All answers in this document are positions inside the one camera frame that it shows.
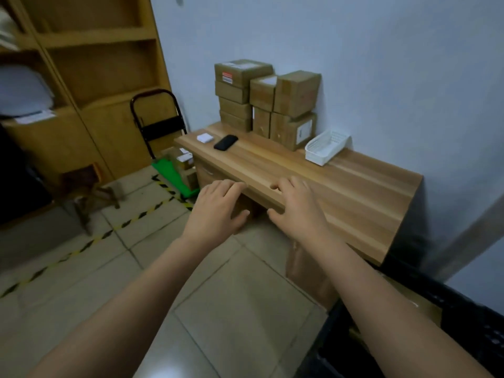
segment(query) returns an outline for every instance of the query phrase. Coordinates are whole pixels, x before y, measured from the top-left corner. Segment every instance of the right hand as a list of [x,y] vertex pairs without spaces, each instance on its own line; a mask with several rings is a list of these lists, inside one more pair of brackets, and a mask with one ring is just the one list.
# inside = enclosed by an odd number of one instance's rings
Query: right hand
[[281,191],[285,213],[280,215],[270,208],[268,216],[287,236],[307,246],[321,232],[329,231],[324,212],[306,181],[296,176],[281,178],[271,185],[271,189]]

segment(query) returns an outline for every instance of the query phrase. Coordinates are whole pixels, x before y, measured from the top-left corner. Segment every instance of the left hand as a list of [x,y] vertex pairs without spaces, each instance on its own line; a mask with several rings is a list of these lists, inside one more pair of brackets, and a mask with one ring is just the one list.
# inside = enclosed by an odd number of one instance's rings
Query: left hand
[[192,208],[182,238],[208,252],[226,241],[245,224],[250,214],[246,209],[231,220],[234,205],[246,187],[245,183],[227,179],[205,186]]

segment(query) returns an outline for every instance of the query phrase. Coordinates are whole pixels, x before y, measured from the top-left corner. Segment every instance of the desk drawer handle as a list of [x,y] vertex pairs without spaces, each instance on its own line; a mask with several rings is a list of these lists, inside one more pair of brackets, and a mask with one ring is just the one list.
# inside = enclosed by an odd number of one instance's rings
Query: desk drawer handle
[[207,174],[210,174],[211,176],[214,176],[214,174],[213,174],[212,172],[208,171],[205,167],[202,167],[202,168],[205,170],[205,172],[206,172]]

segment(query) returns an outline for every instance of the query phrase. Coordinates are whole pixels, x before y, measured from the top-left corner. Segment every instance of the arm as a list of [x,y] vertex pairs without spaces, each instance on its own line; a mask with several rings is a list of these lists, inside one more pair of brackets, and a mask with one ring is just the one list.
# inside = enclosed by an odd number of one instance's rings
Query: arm
[[308,184],[282,178],[285,213],[270,219],[318,262],[388,378],[491,377],[462,347],[334,235]]
[[203,188],[182,236],[48,353],[29,377],[133,376],[191,273],[245,223],[249,211],[230,219],[245,187],[219,180]]

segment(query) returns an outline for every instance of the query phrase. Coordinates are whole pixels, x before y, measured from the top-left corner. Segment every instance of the hand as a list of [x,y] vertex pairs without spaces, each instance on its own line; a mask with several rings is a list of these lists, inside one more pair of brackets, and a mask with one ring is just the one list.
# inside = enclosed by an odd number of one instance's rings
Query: hand
[[192,208],[182,238],[197,243],[210,252],[240,229],[247,220],[250,211],[240,212],[231,220],[231,212],[245,183],[232,180],[216,180],[205,186]]
[[324,212],[304,180],[296,176],[281,178],[271,188],[281,191],[285,200],[285,213],[280,215],[270,208],[268,216],[287,236],[306,247],[321,232],[329,231]]

